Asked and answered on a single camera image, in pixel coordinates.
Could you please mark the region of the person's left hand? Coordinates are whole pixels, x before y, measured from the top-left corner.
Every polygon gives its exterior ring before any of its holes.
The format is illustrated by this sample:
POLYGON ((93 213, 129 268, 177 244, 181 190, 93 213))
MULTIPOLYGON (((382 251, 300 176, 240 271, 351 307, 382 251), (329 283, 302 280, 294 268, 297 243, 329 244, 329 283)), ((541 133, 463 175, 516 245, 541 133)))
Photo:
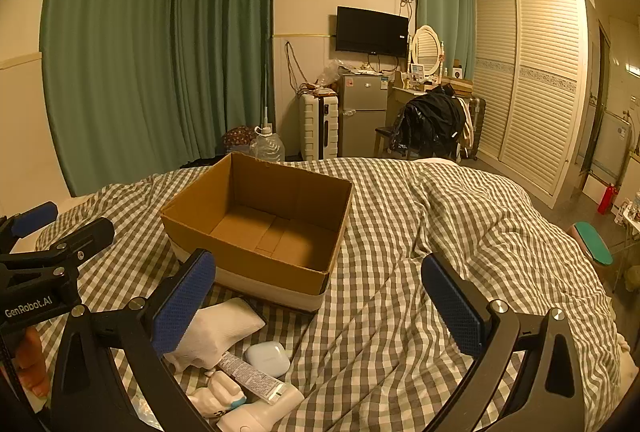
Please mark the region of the person's left hand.
POLYGON ((24 336, 14 348, 14 358, 22 387, 35 397, 46 398, 50 393, 50 379, 40 335, 35 327, 25 330, 24 336))

